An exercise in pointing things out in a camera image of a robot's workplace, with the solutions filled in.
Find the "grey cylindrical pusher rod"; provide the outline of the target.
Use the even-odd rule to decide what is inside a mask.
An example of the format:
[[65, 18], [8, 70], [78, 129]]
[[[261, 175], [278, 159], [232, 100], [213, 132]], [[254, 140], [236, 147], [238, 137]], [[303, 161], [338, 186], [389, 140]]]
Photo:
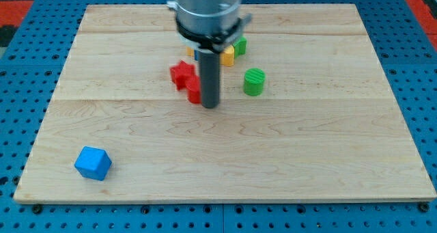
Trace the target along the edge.
[[198, 54], [201, 104], [213, 109], [220, 101], [220, 56], [216, 53]]

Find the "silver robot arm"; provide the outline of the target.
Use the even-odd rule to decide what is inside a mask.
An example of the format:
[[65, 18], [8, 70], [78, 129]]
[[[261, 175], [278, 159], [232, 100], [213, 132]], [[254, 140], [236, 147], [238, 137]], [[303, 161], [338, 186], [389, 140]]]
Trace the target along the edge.
[[240, 15], [241, 0], [168, 0], [175, 13], [177, 32], [197, 52], [201, 104], [213, 109], [220, 103], [220, 54], [240, 39], [252, 15]]

